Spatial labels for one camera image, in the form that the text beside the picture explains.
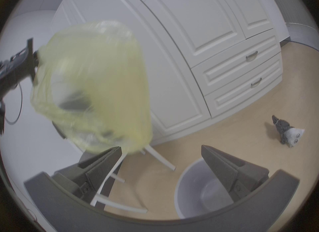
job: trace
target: ceiling tile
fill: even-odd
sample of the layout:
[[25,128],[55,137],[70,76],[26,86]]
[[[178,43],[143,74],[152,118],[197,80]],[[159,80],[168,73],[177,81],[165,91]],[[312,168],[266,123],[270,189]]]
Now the ceiling tile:
[[39,10],[44,0],[22,0],[18,14]]
[[40,10],[57,10],[62,0],[44,0]]

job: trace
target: drawer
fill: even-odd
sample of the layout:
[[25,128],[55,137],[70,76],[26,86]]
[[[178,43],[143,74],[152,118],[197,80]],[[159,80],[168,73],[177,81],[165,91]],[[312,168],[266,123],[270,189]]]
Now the drawer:
[[230,47],[192,69],[203,93],[207,95],[241,77],[280,52],[271,29]]
[[240,78],[205,96],[212,117],[245,102],[271,84],[281,74],[282,61],[281,53],[279,53]]

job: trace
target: white tag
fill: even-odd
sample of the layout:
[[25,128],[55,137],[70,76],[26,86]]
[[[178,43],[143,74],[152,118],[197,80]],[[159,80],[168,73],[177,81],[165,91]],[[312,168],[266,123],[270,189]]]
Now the white tag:
[[288,144],[290,147],[295,146],[299,141],[303,133],[305,132],[304,129],[300,128],[291,128],[284,133],[284,135],[288,139]]

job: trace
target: cabinet door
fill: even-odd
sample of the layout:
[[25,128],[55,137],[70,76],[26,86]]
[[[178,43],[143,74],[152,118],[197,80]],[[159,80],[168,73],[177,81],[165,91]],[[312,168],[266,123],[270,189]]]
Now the cabinet door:
[[273,28],[258,0],[225,0],[234,12],[246,38]]
[[210,118],[205,100],[178,48],[140,0],[63,0],[52,27],[117,20],[141,44],[150,88],[154,138],[161,138]]
[[194,67],[245,36],[225,0],[141,0]]

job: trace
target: robotic arm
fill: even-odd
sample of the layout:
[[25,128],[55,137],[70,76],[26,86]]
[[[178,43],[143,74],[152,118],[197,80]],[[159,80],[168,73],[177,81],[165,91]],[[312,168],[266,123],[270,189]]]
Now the robotic arm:
[[33,38],[27,40],[27,46],[10,60],[0,62],[0,134],[4,131],[5,104],[3,97],[17,87],[27,76],[35,78],[35,67],[39,65],[37,52],[33,53]]

